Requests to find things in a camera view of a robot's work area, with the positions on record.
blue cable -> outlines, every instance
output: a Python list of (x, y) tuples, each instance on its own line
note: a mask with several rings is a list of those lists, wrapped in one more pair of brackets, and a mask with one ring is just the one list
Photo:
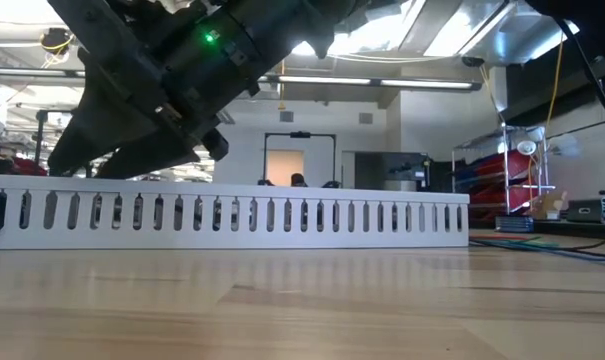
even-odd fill
[(602, 257), (577, 255), (577, 254), (573, 254), (573, 253), (563, 252), (560, 250), (550, 250), (550, 249), (540, 248), (540, 247), (536, 247), (536, 246), (528, 246), (526, 244), (519, 244), (519, 243), (513, 243), (513, 242), (507, 242), (507, 243), (501, 242), (498, 244), (498, 243), (491, 242), (491, 241), (476, 241), (476, 240), (471, 240), (471, 241), (476, 242), (478, 244), (482, 244), (482, 245), (486, 245), (486, 244), (499, 245), (500, 247), (506, 247), (506, 248), (516, 249), (516, 250), (532, 250), (532, 251), (537, 251), (537, 252), (542, 252), (542, 253), (547, 253), (547, 254), (570, 257), (570, 258), (579, 259), (579, 260), (605, 262), (605, 258), (602, 258)]

doorway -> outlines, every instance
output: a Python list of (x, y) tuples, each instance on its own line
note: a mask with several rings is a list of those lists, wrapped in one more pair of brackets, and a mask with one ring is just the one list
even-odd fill
[(269, 150), (266, 178), (276, 186), (291, 186), (291, 175), (304, 175), (304, 152), (298, 150)]

metal shelving rack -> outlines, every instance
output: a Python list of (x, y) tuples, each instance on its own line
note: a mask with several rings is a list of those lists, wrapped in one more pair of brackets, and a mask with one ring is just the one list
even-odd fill
[[(548, 153), (547, 153), (547, 142), (546, 142), (546, 129), (543, 126), (535, 126), (535, 127), (518, 127), (518, 126), (508, 126), (502, 125), (496, 131), (482, 135), (473, 140), (467, 141), (461, 145), (453, 148), (451, 153), (452, 156), (452, 181), (453, 181), (453, 192), (457, 192), (457, 187), (459, 185), (468, 185), (470, 183), (473, 184), (481, 184), (483, 182), (491, 182), (491, 180), (496, 180), (499, 178), (504, 178), (504, 192), (505, 192), (505, 202), (504, 203), (496, 203), (496, 204), (471, 204), (469, 205), (470, 209), (499, 209), (504, 207), (506, 214), (514, 213), (525, 205), (522, 205), (516, 209), (511, 209), (511, 196), (510, 189), (512, 188), (525, 188), (525, 189), (538, 189), (538, 194), (544, 194), (547, 191), (554, 190), (555, 186), (549, 185), (549, 168), (548, 168)], [(510, 174), (509, 173), (509, 151), (515, 149), (517, 144), (523, 140), (531, 140), (530, 134), (534, 132), (539, 132), (538, 135), (541, 138), (541, 141), (538, 142), (538, 151), (541, 156), (539, 156), (539, 160), (537, 165), (535, 166), (537, 169), (537, 185), (511, 185), (510, 182), (514, 179), (512, 175), (519, 174)], [(456, 172), (459, 173), (461, 170), (468, 170), (469, 167), (465, 167), (464, 169), (456, 169), (455, 162), (457, 159), (457, 155), (459, 152), (464, 152), (465, 155), (473, 152), (475, 153), (476, 159), (493, 155), (498, 153), (500, 147), (504, 149), (504, 171), (489, 174), (489, 175), (481, 175), (469, 179), (464, 179), (461, 181), (457, 181)]]

black frame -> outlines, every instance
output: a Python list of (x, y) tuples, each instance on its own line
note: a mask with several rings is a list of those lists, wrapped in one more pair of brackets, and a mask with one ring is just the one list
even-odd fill
[(312, 137), (328, 137), (333, 139), (333, 181), (335, 180), (335, 166), (337, 165), (336, 157), (337, 157), (337, 135), (335, 134), (313, 134), (310, 132), (290, 132), (290, 133), (264, 133), (264, 153), (263, 153), (263, 162), (262, 162), (262, 180), (266, 180), (266, 162), (267, 162), (267, 152), (268, 152), (268, 140), (271, 136), (286, 136), (291, 139), (310, 139)]

wooden table surface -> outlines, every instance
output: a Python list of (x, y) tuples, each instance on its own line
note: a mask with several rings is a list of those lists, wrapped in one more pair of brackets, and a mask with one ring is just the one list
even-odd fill
[(0, 251), (0, 359), (604, 360), (605, 264), (487, 248)]

